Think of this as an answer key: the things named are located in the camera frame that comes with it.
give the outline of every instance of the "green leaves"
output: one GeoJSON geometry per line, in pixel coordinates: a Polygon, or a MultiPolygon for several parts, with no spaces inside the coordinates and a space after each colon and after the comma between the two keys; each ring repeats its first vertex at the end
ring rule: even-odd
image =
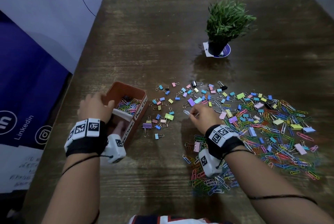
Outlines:
{"type": "Polygon", "coordinates": [[[207,20],[206,32],[209,40],[227,44],[250,30],[256,17],[247,15],[246,5],[239,0],[222,0],[208,7],[210,17],[207,20]]]}

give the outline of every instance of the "wood grain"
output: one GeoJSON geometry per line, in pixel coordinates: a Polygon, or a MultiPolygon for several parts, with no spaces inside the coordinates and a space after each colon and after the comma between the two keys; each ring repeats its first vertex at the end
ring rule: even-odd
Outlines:
{"type": "MultiPolygon", "coordinates": [[[[27,193],[23,214],[28,224],[41,221],[60,177],[79,101],[107,91],[114,81],[144,89],[152,100],[163,96],[155,91],[159,84],[169,85],[174,97],[191,80],[220,80],[236,93],[255,89],[308,111],[317,130],[321,180],[287,178],[334,217],[333,20],[314,0],[245,0],[257,16],[258,30],[230,42],[227,58],[206,58],[207,7],[214,1],[103,0],[27,193]],[[173,89],[172,82],[180,82],[179,88],[173,89]]],[[[144,138],[139,129],[124,160],[102,164],[99,223],[126,223],[134,214],[261,222],[239,188],[221,196],[191,196],[191,171],[182,154],[197,131],[183,113],[185,103],[181,99],[170,106],[175,118],[163,129],[164,138],[154,140],[152,132],[144,138]]],[[[146,115],[156,114],[149,108],[146,115]]]]}

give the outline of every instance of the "potted plant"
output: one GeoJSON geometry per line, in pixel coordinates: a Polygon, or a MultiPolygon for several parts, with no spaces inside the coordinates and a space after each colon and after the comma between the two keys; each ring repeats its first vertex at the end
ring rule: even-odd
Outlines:
{"type": "Polygon", "coordinates": [[[246,34],[251,23],[256,20],[247,15],[246,4],[239,0],[222,0],[210,3],[210,17],[207,20],[206,32],[209,37],[208,51],[218,56],[231,40],[246,34]]]}

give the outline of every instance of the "box label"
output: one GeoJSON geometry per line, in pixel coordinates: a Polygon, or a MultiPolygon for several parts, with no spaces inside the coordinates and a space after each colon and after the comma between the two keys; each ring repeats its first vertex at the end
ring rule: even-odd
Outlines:
{"type": "Polygon", "coordinates": [[[130,124],[128,125],[128,127],[126,128],[126,131],[124,132],[124,135],[122,137],[122,143],[124,144],[126,138],[128,137],[133,125],[135,124],[134,120],[131,120],[130,124]]]}
{"type": "Polygon", "coordinates": [[[145,95],[142,104],[140,105],[139,109],[137,110],[136,114],[135,114],[135,120],[137,120],[137,118],[139,117],[141,111],[143,110],[145,104],[147,102],[147,95],[145,95]]]}

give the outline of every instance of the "brown box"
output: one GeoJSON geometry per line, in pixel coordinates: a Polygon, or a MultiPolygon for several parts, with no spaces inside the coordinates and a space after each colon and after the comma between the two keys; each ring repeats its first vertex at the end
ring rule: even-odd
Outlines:
{"type": "Polygon", "coordinates": [[[113,111],[113,119],[112,121],[118,122],[119,120],[125,120],[127,121],[127,128],[121,136],[122,143],[125,148],[129,145],[134,133],[136,132],[139,123],[144,116],[144,113],[148,107],[147,102],[147,95],[146,92],[142,89],[130,86],[128,84],[122,83],[122,82],[114,82],[111,86],[110,90],[106,94],[106,98],[104,100],[105,104],[108,104],[110,100],[115,101],[115,108],[113,111]],[[140,105],[137,108],[137,111],[134,115],[127,114],[125,112],[122,112],[120,110],[117,110],[116,107],[118,106],[120,100],[124,96],[129,96],[131,98],[142,100],[140,105]]]}

